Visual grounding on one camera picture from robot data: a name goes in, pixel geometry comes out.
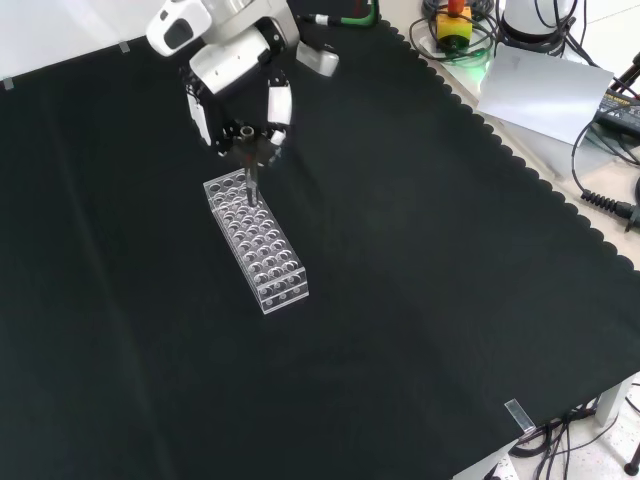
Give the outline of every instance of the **table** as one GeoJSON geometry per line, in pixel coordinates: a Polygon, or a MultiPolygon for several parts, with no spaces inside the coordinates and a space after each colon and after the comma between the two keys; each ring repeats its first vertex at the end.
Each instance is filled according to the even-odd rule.
{"type": "MultiPolygon", "coordinates": [[[[615,11],[622,11],[624,8],[631,6],[633,5],[616,5],[611,7],[614,8],[615,11]]],[[[582,11],[581,8],[582,2],[580,2],[580,8],[578,8],[577,11],[582,11]]],[[[593,20],[597,21],[607,15],[607,12],[601,11],[602,8],[604,8],[603,5],[592,7],[594,16],[591,18],[593,20]]],[[[409,35],[409,25],[414,20],[423,16],[421,2],[414,0],[394,2],[381,0],[381,10],[383,18],[388,20],[393,27],[397,28],[399,33],[405,36],[405,38],[408,38],[409,35]]],[[[583,26],[583,19],[578,15],[574,28],[576,31],[581,31],[583,26]]],[[[605,33],[602,31],[601,25],[596,25],[595,28],[594,26],[590,26],[587,31],[588,35],[585,41],[585,48],[588,52],[593,52],[592,56],[597,63],[605,68],[610,68],[616,75],[620,75],[628,68],[627,62],[630,60],[625,60],[625,57],[631,59],[635,55],[635,53],[632,52],[633,42],[627,43],[622,51],[613,48],[613,45],[609,45],[609,48],[607,48],[607,41],[598,42],[599,39],[603,38],[605,33]]],[[[619,28],[616,31],[624,32],[624,28],[619,28]]],[[[416,32],[418,32],[417,39],[419,39],[420,30],[418,29],[416,32]]],[[[573,54],[573,52],[568,53],[568,57],[572,61],[579,61],[575,58],[576,55],[573,54]]],[[[480,94],[480,82],[482,81],[484,72],[486,72],[487,64],[475,68],[441,65],[437,62],[429,62],[429,65],[435,68],[438,74],[445,78],[447,84],[453,88],[454,93],[463,98],[468,105],[473,107],[477,105],[480,94]]],[[[527,164],[535,168],[541,178],[550,182],[554,190],[560,191],[568,199],[572,199],[570,201],[578,207],[580,214],[589,218],[594,228],[600,230],[607,241],[613,243],[618,251],[622,255],[630,258],[636,266],[640,265],[640,236],[625,235],[623,233],[624,225],[622,223],[618,223],[616,220],[595,208],[584,205],[579,200],[580,193],[573,184],[573,181],[558,175],[558,172],[562,172],[566,177],[567,170],[558,164],[558,160],[564,159],[565,162],[568,162],[570,158],[570,146],[517,125],[502,122],[495,118],[487,118],[486,115],[483,116],[486,121],[496,129],[496,132],[501,136],[505,144],[509,145],[509,147],[522,158],[525,158],[527,164]]],[[[592,170],[586,175],[584,172],[580,173],[581,176],[587,178],[589,185],[591,185],[590,188],[621,201],[635,203],[632,192],[635,187],[637,175],[630,175],[627,166],[621,165],[620,162],[615,161],[611,155],[605,154],[596,147],[586,143],[579,149],[577,158],[579,158],[580,161],[586,160],[586,170],[592,170]]],[[[603,394],[602,403],[599,405],[598,414],[596,415],[596,421],[601,427],[606,428],[613,422],[622,402],[624,402],[624,397],[631,387],[631,383],[632,378],[630,377],[620,384],[613,386],[603,394]]],[[[512,446],[513,443],[506,445],[495,454],[488,456],[483,461],[461,472],[455,479],[473,480],[481,478],[507,454],[512,446]]]]}
{"type": "MultiPolygon", "coordinates": [[[[629,1],[620,5],[607,4],[606,7],[604,4],[598,4],[598,2],[591,2],[591,5],[595,21],[606,16],[608,12],[606,8],[622,11],[632,6],[633,2],[629,1]]],[[[408,38],[408,29],[411,22],[422,16],[420,2],[415,0],[401,0],[398,2],[382,0],[381,10],[383,18],[397,28],[405,38],[408,38]]],[[[577,31],[581,31],[580,28],[583,24],[580,17],[578,16],[576,22],[577,31]]],[[[633,18],[635,17],[629,16],[625,21],[632,22],[633,18]]],[[[592,56],[596,62],[619,75],[630,65],[631,59],[637,53],[633,53],[633,49],[637,45],[633,41],[621,42],[623,46],[618,49],[618,42],[613,40],[607,33],[611,28],[612,26],[607,26],[602,22],[591,25],[587,30],[585,48],[588,52],[593,52],[592,56]],[[615,43],[615,49],[613,48],[614,45],[609,42],[609,38],[611,38],[611,42],[615,43]]],[[[626,30],[623,25],[620,28],[616,27],[616,31],[631,32],[632,29],[626,30]]],[[[454,92],[463,98],[465,103],[472,107],[477,105],[479,85],[483,78],[482,71],[479,72],[478,69],[468,70],[455,66],[443,68],[442,65],[435,62],[432,62],[430,66],[437,70],[438,74],[452,86],[454,92]]],[[[578,207],[580,214],[589,218],[593,227],[605,235],[606,241],[614,244],[620,254],[628,257],[635,265],[640,265],[640,236],[625,235],[624,223],[612,219],[596,208],[584,205],[579,200],[579,190],[574,185],[573,180],[559,177],[556,171],[549,168],[549,164],[557,162],[569,165],[571,149],[569,145],[517,125],[509,125],[505,128],[503,122],[498,119],[489,118],[487,121],[496,128],[505,144],[509,145],[517,155],[524,158],[532,168],[535,168],[541,178],[552,183],[554,189],[562,192],[567,198],[573,199],[572,203],[578,207]]],[[[633,191],[638,178],[635,170],[630,169],[620,161],[613,161],[611,155],[605,154],[588,144],[588,142],[585,142],[580,148],[576,159],[578,167],[581,162],[586,161],[587,169],[592,168],[593,165],[605,163],[604,166],[581,175],[581,178],[585,179],[587,188],[620,201],[635,203],[633,191]]]]}
{"type": "Polygon", "coordinates": [[[329,36],[331,82],[283,59],[297,141],[263,192],[311,295],[267,318],[203,203],[230,168],[192,141],[179,58],[132,43],[2,97],[7,478],[444,479],[518,437],[506,401],[540,423],[633,373],[624,262],[393,36],[329,36]]]}

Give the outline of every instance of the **black cable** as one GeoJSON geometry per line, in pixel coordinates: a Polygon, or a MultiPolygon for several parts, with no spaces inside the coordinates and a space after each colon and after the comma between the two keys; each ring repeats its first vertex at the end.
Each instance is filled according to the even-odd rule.
{"type": "Polygon", "coordinates": [[[618,421],[618,417],[616,416],[616,419],[613,421],[613,423],[611,425],[609,425],[606,430],[601,432],[596,438],[594,438],[590,442],[587,442],[584,445],[580,445],[579,447],[574,447],[574,448],[571,448],[571,449],[568,449],[568,450],[563,450],[562,452],[555,453],[554,456],[555,455],[563,455],[563,454],[568,453],[568,452],[575,452],[576,450],[580,450],[581,448],[588,447],[589,445],[591,445],[592,443],[597,441],[600,437],[602,437],[605,433],[607,433],[609,430],[611,430],[613,428],[613,426],[616,424],[617,421],[618,421]]]}
{"type": "MultiPolygon", "coordinates": [[[[573,35],[571,35],[571,33],[567,35],[567,43],[569,44],[569,47],[571,47],[574,52],[580,55],[589,65],[591,65],[592,67],[601,68],[596,62],[593,61],[593,59],[589,56],[585,49],[578,44],[578,41],[573,37],[573,35]]],[[[629,85],[620,81],[620,79],[617,77],[613,77],[613,80],[618,82],[622,88],[627,90],[634,97],[640,99],[640,96],[636,92],[634,92],[629,85]]]]}
{"type": "MultiPolygon", "coordinates": [[[[569,28],[575,21],[575,19],[573,18],[573,13],[575,12],[575,9],[578,5],[578,0],[574,0],[571,6],[571,11],[569,12],[569,15],[567,15],[564,19],[562,20],[559,19],[559,12],[558,12],[558,15],[557,15],[558,21],[556,23],[555,31],[540,42],[523,42],[515,39],[512,35],[510,35],[509,32],[506,30],[505,26],[503,25],[503,22],[500,21],[500,0],[495,0],[495,3],[496,3],[495,16],[498,19],[498,26],[500,30],[500,41],[502,41],[505,45],[521,48],[523,50],[529,50],[537,53],[553,54],[556,56],[562,53],[563,51],[562,47],[564,42],[566,41],[566,36],[569,31],[569,28]]],[[[557,0],[554,0],[554,11],[557,12],[557,9],[558,9],[557,0]]],[[[548,28],[554,27],[553,25],[547,24],[542,18],[542,15],[538,15],[538,17],[540,21],[548,28]]]]}
{"type": "Polygon", "coordinates": [[[569,422],[563,423],[562,429],[558,434],[558,438],[556,438],[557,442],[556,442],[555,448],[553,449],[553,455],[549,457],[549,467],[547,468],[547,480],[551,478],[551,469],[553,468],[553,461],[555,460],[556,452],[558,451],[558,447],[560,446],[560,439],[562,438],[562,435],[564,435],[564,432],[567,430],[568,427],[569,427],[569,422]]]}
{"type": "MultiPolygon", "coordinates": [[[[471,18],[476,22],[484,20],[483,17],[489,15],[495,5],[494,0],[472,0],[466,3],[471,7],[471,18]]],[[[430,17],[441,6],[442,2],[440,0],[422,0],[422,12],[425,17],[430,17]]]]}
{"type": "Polygon", "coordinates": [[[587,34],[587,0],[584,0],[584,28],[582,29],[582,36],[580,37],[580,46],[584,44],[584,37],[587,34]]]}
{"type": "Polygon", "coordinates": [[[409,26],[409,41],[411,42],[411,45],[413,46],[413,48],[420,53],[423,57],[429,59],[429,60],[435,60],[438,62],[449,62],[449,61],[454,61],[454,60],[458,60],[461,58],[477,58],[477,57],[481,57],[483,55],[486,55],[488,52],[491,51],[491,48],[493,47],[493,43],[494,43],[494,39],[495,39],[495,32],[497,29],[497,25],[494,25],[491,23],[491,21],[495,21],[494,19],[490,18],[490,16],[484,16],[484,14],[482,14],[484,16],[484,19],[487,20],[487,23],[489,23],[489,26],[491,28],[491,30],[487,30],[484,25],[480,24],[479,22],[473,20],[472,18],[469,18],[465,15],[459,15],[459,14],[449,14],[447,11],[445,11],[444,9],[446,8],[446,5],[439,7],[438,10],[434,10],[433,13],[431,14],[430,17],[424,17],[424,18],[420,18],[418,20],[416,20],[415,22],[413,22],[410,26],[409,26]],[[475,47],[476,45],[484,42],[485,40],[489,39],[490,43],[487,47],[481,47],[481,48],[477,48],[475,50],[471,50],[471,51],[463,51],[463,50],[456,50],[456,49],[452,49],[450,45],[444,44],[442,42],[440,42],[438,40],[437,37],[437,33],[436,31],[433,29],[433,24],[435,22],[436,16],[437,15],[451,15],[453,17],[459,17],[459,18],[463,18],[465,20],[467,20],[468,22],[470,22],[474,28],[482,31],[483,33],[485,33],[485,36],[482,37],[480,40],[470,44],[468,47],[475,47]],[[421,46],[418,46],[414,40],[413,37],[413,30],[416,27],[416,25],[418,25],[419,23],[422,22],[426,22],[428,27],[429,27],[429,32],[431,33],[431,36],[433,37],[433,39],[436,42],[436,45],[438,47],[440,47],[442,50],[448,52],[443,56],[434,56],[432,55],[430,52],[427,52],[425,49],[421,48],[421,46]]]}

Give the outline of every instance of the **black tablecloth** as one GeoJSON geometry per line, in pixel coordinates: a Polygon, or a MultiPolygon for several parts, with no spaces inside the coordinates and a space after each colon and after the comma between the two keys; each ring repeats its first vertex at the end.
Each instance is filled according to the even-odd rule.
{"type": "Polygon", "coordinates": [[[629,262],[387,25],[326,35],[333,79],[280,61],[262,189],[310,297],[267,317],[203,195],[236,167],[196,141],[184,55],[0,95],[3,480],[446,479],[521,434],[506,401],[540,424],[640,370],[629,262]]]}

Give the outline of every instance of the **cable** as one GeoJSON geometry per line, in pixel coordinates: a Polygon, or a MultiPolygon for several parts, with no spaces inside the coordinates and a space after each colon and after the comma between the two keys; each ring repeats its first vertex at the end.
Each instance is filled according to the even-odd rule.
{"type": "MultiPolygon", "coordinates": [[[[593,61],[593,59],[589,56],[589,54],[585,51],[585,49],[578,44],[578,41],[570,33],[567,35],[567,43],[569,44],[569,47],[578,55],[580,55],[589,65],[591,65],[592,67],[601,68],[597,63],[593,61]]],[[[621,87],[623,87],[625,90],[631,93],[634,97],[636,97],[637,99],[640,99],[640,96],[636,92],[634,92],[629,85],[622,82],[617,77],[613,77],[613,80],[615,82],[618,82],[621,87]]]]}
{"type": "MultiPolygon", "coordinates": [[[[495,16],[497,19],[500,19],[500,0],[495,0],[495,3],[496,3],[495,16]]],[[[556,25],[555,25],[556,30],[540,42],[523,42],[523,41],[517,40],[516,38],[513,37],[513,35],[511,35],[508,32],[507,28],[504,25],[504,22],[499,20],[498,26],[500,30],[500,41],[503,42],[505,45],[521,48],[523,50],[529,50],[537,53],[546,53],[549,55],[558,56],[564,52],[564,43],[566,42],[566,37],[569,32],[569,29],[571,28],[571,25],[573,25],[573,22],[575,21],[575,19],[573,18],[573,13],[575,12],[577,5],[578,5],[578,0],[574,0],[569,14],[564,19],[560,20],[559,12],[558,12],[558,3],[557,3],[557,0],[554,0],[554,13],[556,13],[556,25]]],[[[538,18],[542,22],[542,24],[548,28],[554,28],[553,25],[547,24],[542,18],[542,15],[540,14],[540,11],[538,8],[537,0],[535,0],[535,6],[536,6],[536,11],[538,12],[538,18]]]]}
{"type": "Polygon", "coordinates": [[[633,402],[632,402],[631,400],[629,400],[629,397],[624,397],[624,399],[627,401],[627,403],[629,404],[629,406],[630,406],[631,408],[633,408],[633,409],[636,411],[636,413],[640,413],[640,408],[636,407],[636,406],[633,404],[633,402]]]}
{"type": "Polygon", "coordinates": [[[618,144],[623,150],[631,153],[632,158],[625,157],[620,152],[618,152],[615,148],[613,148],[613,146],[602,135],[600,135],[600,132],[598,132],[595,128],[593,128],[593,126],[589,129],[589,131],[593,133],[596,137],[598,137],[598,140],[600,140],[611,151],[613,155],[615,155],[618,158],[621,158],[629,165],[640,167],[640,162],[638,162],[638,159],[635,157],[635,155],[633,155],[633,153],[629,151],[626,145],[623,145],[621,139],[618,140],[618,144]]]}
{"type": "Polygon", "coordinates": [[[635,156],[635,154],[629,150],[629,147],[627,147],[627,144],[624,143],[624,138],[622,138],[622,134],[618,134],[618,145],[620,145],[620,148],[622,148],[622,150],[625,151],[625,153],[627,155],[629,155],[629,157],[631,157],[631,163],[633,163],[634,165],[640,166],[640,160],[638,160],[638,157],[635,156]]]}
{"type": "MultiPolygon", "coordinates": [[[[471,7],[471,18],[476,22],[484,20],[484,16],[489,15],[495,6],[494,0],[473,0],[467,2],[471,7]]],[[[422,13],[425,17],[430,17],[434,11],[442,6],[440,0],[422,0],[422,13]]]]}
{"type": "Polygon", "coordinates": [[[367,14],[367,16],[362,18],[349,18],[318,14],[304,14],[299,15],[298,18],[307,23],[313,23],[316,25],[369,28],[378,23],[379,12],[379,0],[371,0],[371,8],[369,9],[369,13],[367,14]]]}
{"type": "Polygon", "coordinates": [[[567,460],[564,464],[564,480],[569,478],[569,460],[571,459],[571,436],[569,435],[570,424],[567,424],[567,460]]]}
{"type": "Polygon", "coordinates": [[[472,18],[469,18],[465,15],[459,15],[459,14],[449,14],[447,11],[444,10],[444,8],[446,8],[446,6],[442,6],[439,7],[438,10],[434,10],[431,17],[424,17],[424,18],[420,18],[418,20],[416,20],[415,22],[413,22],[410,26],[409,26],[409,41],[411,42],[411,45],[413,46],[413,48],[420,53],[423,57],[429,59],[429,60],[435,60],[438,62],[450,62],[450,61],[455,61],[455,60],[459,60],[461,58],[477,58],[477,57],[481,57],[483,55],[486,55],[488,52],[491,51],[494,41],[495,41],[495,32],[496,32],[496,28],[497,25],[494,25],[491,23],[491,21],[495,21],[495,19],[491,18],[490,16],[484,16],[484,19],[487,20],[487,23],[489,23],[489,27],[491,28],[491,30],[487,30],[484,25],[480,24],[479,22],[477,22],[476,20],[473,20],[472,18]],[[467,20],[468,22],[470,22],[474,28],[482,31],[483,33],[485,33],[485,36],[482,37],[480,40],[477,40],[476,42],[471,43],[468,47],[475,47],[478,44],[484,42],[485,40],[489,39],[490,43],[487,47],[481,47],[481,48],[477,48],[475,50],[471,50],[471,51],[463,51],[463,50],[456,50],[456,49],[452,49],[450,45],[444,44],[442,42],[440,42],[438,40],[437,37],[437,33],[436,31],[433,29],[433,23],[436,19],[437,15],[451,15],[453,17],[459,17],[459,18],[463,18],[465,20],[467,20]],[[413,37],[413,31],[414,28],[422,22],[426,22],[427,25],[429,26],[429,32],[431,33],[431,36],[433,37],[433,39],[436,42],[436,45],[438,47],[440,47],[442,50],[444,50],[445,55],[442,56],[435,56],[433,54],[431,54],[430,52],[426,51],[424,48],[422,48],[421,46],[418,46],[416,44],[416,41],[413,37]]]}

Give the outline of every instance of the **green cable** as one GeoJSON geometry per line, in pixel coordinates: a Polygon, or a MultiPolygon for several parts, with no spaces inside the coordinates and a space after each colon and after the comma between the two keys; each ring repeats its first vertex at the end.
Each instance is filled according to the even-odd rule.
{"type": "Polygon", "coordinates": [[[371,1],[371,10],[369,15],[363,18],[341,18],[342,25],[351,25],[355,27],[371,27],[378,22],[378,0],[371,1]]]}

